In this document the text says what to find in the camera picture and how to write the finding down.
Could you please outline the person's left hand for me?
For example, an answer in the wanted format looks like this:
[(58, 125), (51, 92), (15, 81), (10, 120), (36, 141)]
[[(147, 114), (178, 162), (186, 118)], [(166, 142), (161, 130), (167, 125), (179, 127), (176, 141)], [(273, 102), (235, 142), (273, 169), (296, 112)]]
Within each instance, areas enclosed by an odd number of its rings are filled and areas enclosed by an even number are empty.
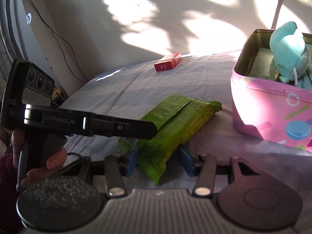
[(17, 169), (16, 190), (22, 192), (62, 168), (67, 159), (67, 138), (42, 130), (12, 133), (13, 166)]

